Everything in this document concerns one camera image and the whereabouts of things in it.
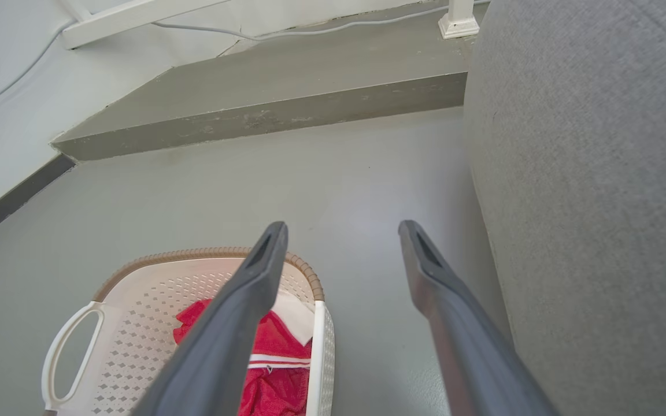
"floor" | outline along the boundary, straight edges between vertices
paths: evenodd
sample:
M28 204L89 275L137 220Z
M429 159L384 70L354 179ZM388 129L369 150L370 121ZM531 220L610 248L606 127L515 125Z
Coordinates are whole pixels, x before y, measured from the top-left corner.
M508 333L460 108L89 162L0 224L0 414L39 414L51 340L134 258L248 246L286 221L335 322L333 414L447 414L397 225L420 221ZM64 367L79 363L67 357Z

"railing post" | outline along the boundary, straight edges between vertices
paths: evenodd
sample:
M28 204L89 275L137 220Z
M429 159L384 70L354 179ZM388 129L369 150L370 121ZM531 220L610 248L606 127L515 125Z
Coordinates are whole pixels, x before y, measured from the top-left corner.
M474 0L449 0L449 11L438 21L444 39L476 35L479 25L474 20Z

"white railing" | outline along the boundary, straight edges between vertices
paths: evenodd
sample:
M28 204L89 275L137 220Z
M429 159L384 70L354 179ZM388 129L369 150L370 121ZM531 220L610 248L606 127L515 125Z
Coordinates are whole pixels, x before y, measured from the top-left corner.
M472 9L474 0L449 0L449 11L438 21L444 39L476 35L479 26Z
M132 0L92 14L81 0L60 0L77 20L63 31L64 46L74 49L128 29L227 1ZM438 21L444 39L474 35L479 31L472 8L473 0L449 0L449 11Z
M73 49L144 24L227 1L132 0L132 2L91 14L80 0L61 0L63 6L78 21L63 31L64 45L66 49Z

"basket handle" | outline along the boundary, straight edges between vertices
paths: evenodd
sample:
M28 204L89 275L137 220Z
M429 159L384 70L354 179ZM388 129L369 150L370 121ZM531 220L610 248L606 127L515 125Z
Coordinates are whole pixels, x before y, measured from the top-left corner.
M58 331L58 335L55 336L50 348L48 348L48 353L45 356L42 377L40 378L40 389L42 390L46 410L58 410L60 405L66 403L73 397L74 393L76 393L76 388L79 387L79 382L81 382L82 377L84 376L84 370L87 367L87 362L89 362L89 357L92 355L92 350L97 340L97 334L99 334L99 330L104 322L104 311L101 308L102 305L103 303L91 301L88 305L77 311L77 313L74 313L66 324L61 327L61 330ZM63 347L66 345L66 341L71 337L73 330L76 329L76 327L79 326L90 313L96 313L98 316L94 335L92 335L92 340L89 342L89 348L87 348L87 352L84 355L84 360L79 367L79 372L76 373L76 378L73 379L71 389L63 398L59 398L56 396L56 365L58 364L58 359L61 356Z

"white plastic laundry basket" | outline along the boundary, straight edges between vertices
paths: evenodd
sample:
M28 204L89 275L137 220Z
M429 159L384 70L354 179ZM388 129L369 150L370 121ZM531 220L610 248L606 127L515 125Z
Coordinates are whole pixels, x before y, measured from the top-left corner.
M222 247L151 255L113 274L50 345L42 374L46 414L129 414L176 349L172 330L179 326L175 319L178 311L197 300L214 298L249 251ZM335 347L323 288L307 263L287 253L279 289L314 305L306 413L329 416ZM90 313L98 316L96 330L71 390L58 398L53 385L58 356L69 335Z

